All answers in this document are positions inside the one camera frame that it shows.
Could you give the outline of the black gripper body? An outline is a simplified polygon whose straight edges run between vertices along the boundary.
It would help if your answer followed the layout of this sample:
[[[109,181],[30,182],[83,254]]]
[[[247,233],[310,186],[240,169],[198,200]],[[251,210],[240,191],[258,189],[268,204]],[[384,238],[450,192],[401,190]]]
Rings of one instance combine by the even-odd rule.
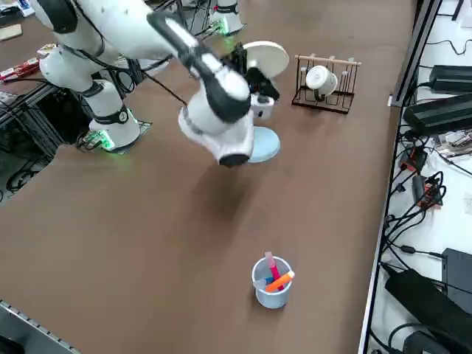
[[[258,68],[249,68],[246,73],[246,81],[252,94],[261,94],[274,100],[280,98],[280,93]]]

